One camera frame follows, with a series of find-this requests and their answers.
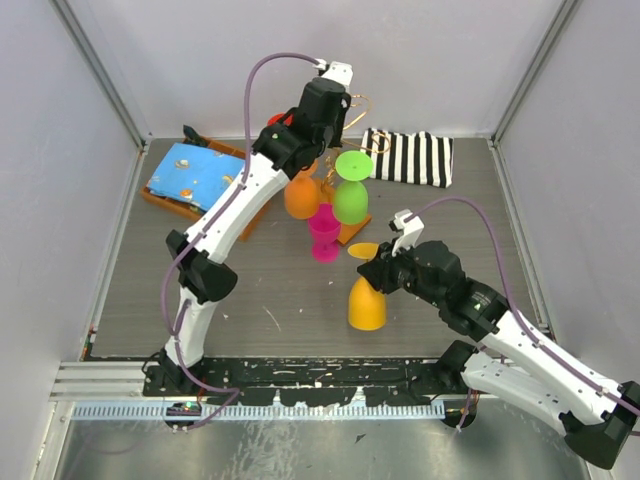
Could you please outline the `yellow plastic wine glass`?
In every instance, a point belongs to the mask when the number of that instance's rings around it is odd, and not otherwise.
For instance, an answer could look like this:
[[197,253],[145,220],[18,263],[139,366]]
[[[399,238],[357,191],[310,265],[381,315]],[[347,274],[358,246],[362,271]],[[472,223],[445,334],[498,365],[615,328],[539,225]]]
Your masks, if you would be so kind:
[[[372,260],[378,251],[375,243],[356,243],[347,252],[359,260]],[[351,288],[348,301],[348,322],[361,331],[379,330],[386,324],[386,298],[359,276]]]

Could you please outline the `red plastic wine glass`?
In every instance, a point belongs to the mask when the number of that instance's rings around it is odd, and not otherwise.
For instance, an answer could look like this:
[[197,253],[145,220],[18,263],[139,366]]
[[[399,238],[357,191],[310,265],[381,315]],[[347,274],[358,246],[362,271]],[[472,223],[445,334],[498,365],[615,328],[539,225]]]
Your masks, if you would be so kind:
[[286,114],[286,113],[279,113],[276,114],[274,116],[272,116],[268,122],[267,125],[268,126],[272,126],[276,123],[282,123],[286,126],[289,126],[292,123],[293,120],[293,115],[292,114]]

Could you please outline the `gold wire glass rack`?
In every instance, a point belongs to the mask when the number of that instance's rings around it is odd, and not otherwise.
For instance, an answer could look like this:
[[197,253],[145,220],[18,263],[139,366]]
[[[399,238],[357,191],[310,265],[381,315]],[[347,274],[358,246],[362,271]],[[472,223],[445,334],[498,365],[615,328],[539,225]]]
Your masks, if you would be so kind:
[[[333,206],[333,197],[336,188],[341,183],[341,179],[338,177],[335,169],[335,163],[338,156],[344,152],[357,150],[361,151],[360,143],[355,141],[349,141],[345,137],[342,138],[342,146],[337,148],[331,148],[329,153],[324,158],[325,164],[325,176],[322,180],[319,181],[320,192],[323,195],[323,198],[327,201],[327,203]],[[368,199],[368,213],[365,219],[355,225],[345,225],[343,223],[341,227],[341,232],[337,238],[338,242],[341,245],[347,245],[354,238],[356,238],[362,230],[367,227],[372,220],[372,216],[369,213],[369,199]]]

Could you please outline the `green plastic wine glass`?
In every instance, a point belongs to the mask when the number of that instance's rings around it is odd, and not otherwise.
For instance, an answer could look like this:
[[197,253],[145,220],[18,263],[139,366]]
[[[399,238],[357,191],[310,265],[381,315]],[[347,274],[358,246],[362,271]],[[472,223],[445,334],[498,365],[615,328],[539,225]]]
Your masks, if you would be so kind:
[[373,171],[373,161],[357,150],[338,156],[335,169],[341,183],[333,197],[333,214],[345,225],[362,222],[368,213],[368,192],[363,184]]

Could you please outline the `orange plastic wine glass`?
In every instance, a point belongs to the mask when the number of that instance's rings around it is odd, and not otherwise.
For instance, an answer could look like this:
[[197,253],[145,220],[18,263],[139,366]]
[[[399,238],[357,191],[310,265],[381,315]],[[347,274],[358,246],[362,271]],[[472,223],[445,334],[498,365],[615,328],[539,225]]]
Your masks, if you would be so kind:
[[295,219],[307,220],[314,216],[320,204],[320,191],[312,175],[317,170],[317,162],[301,170],[284,189],[286,211]]

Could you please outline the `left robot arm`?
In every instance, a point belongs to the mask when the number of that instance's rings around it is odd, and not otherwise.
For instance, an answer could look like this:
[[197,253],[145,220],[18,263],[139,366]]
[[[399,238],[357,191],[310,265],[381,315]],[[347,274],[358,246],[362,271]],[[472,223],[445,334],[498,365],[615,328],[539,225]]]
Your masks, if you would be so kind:
[[176,395],[203,387],[205,336],[216,307],[238,282],[225,263],[233,245],[275,194],[339,145],[350,104],[348,81],[308,82],[298,105],[262,129],[240,174],[214,206],[186,231],[168,234],[171,267],[179,272],[179,308],[158,361],[165,385]]

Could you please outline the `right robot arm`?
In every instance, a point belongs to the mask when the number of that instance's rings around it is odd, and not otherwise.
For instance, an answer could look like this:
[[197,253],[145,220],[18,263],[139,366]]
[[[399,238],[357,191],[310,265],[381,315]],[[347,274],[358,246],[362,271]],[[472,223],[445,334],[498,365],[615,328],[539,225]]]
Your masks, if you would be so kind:
[[549,425],[586,462],[615,465],[639,419],[638,383],[620,383],[573,357],[498,291],[467,276],[441,241],[400,252],[384,243],[357,271],[380,293],[404,290],[434,306],[469,339],[438,361],[444,390],[499,397]]

